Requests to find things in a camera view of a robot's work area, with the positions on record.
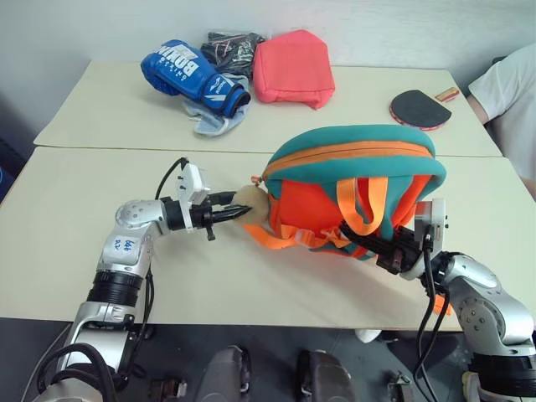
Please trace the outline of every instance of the boxing glove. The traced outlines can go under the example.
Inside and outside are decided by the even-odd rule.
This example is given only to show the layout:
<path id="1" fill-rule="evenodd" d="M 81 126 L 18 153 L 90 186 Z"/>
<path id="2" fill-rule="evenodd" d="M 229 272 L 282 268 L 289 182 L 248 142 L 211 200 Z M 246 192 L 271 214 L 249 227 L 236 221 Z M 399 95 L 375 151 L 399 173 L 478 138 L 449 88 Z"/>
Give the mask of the boxing glove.
<path id="1" fill-rule="evenodd" d="M 149 54 L 142 61 L 142 72 L 155 89 L 183 94 L 227 117 L 251 99 L 242 85 L 218 74 L 199 50 L 182 40 L 170 40 Z"/>

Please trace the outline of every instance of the white table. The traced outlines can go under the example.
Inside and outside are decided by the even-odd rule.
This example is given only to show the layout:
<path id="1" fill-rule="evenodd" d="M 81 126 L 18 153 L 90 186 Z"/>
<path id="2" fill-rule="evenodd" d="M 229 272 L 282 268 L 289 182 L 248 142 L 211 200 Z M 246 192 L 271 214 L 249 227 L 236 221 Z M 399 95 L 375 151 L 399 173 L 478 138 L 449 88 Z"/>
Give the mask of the white table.
<path id="1" fill-rule="evenodd" d="M 123 202 L 151 198 L 186 154 L 214 191 L 237 189 L 269 155 L 38 148 L 0 208 L 0 317 L 70 321 Z M 502 158 L 440 157 L 448 171 L 434 197 L 447 200 L 446 249 L 492 267 L 536 314 L 536 207 Z M 171 180 L 162 192 L 174 195 Z M 418 327 L 424 289 L 374 265 L 303 248 L 258 246 L 233 222 L 177 232 L 155 245 L 161 323 L 306 327 Z M 454 316 L 443 329 L 457 330 Z"/>
<path id="2" fill-rule="evenodd" d="M 389 103 L 405 90 L 435 96 L 456 86 L 445 70 L 333 67 L 337 89 L 318 111 L 298 103 L 253 100 L 245 120 L 216 138 L 193 133 L 180 96 L 154 90 L 138 63 L 91 62 L 36 145 L 218 152 L 275 152 L 290 138 L 321 126 L 397 124 Z M 445 104 L 451 119 L 431 131 L 438 155 L 500 157 L 501 153 L 459 95 Z"/>

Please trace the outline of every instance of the pink bag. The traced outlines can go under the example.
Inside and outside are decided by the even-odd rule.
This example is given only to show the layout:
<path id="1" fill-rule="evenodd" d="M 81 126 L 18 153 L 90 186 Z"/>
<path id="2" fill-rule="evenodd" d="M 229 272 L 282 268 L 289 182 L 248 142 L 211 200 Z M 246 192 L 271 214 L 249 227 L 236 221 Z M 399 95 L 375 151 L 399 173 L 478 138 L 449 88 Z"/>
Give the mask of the pink bag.
<path id="1" fill-rule="evenodd" d="M 257 46 L 253 82 L 259 100 L 326 105 L 335 91 L 327 46 L 301 29 Z"/>

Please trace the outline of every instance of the person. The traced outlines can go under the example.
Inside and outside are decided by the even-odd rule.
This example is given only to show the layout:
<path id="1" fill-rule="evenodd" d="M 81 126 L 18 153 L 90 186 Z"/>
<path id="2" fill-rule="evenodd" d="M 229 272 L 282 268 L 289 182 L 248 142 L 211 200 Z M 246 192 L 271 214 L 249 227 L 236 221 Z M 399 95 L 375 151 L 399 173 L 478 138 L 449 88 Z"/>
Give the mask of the person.
<path id="1" fill-rule="evenodd" d="M 536 44 L 469 84 L 469 105 L 536 200 Z"/>

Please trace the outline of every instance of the white wall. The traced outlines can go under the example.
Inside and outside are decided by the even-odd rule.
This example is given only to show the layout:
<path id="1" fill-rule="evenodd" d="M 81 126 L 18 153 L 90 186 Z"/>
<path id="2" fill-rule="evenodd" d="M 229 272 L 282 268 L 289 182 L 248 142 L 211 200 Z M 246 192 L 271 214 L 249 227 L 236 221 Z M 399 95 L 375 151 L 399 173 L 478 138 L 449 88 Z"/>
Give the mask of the white wall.
<path id="1" fill-rule="evenodd" d="M 0 135 L 28 154 L 90 59 L 199 46 L 212 28 L 308 28 L 333 64 L 448 69 L 465 87 L 535 40 L 535 13 L 534 0 L 0 0 Z"/>

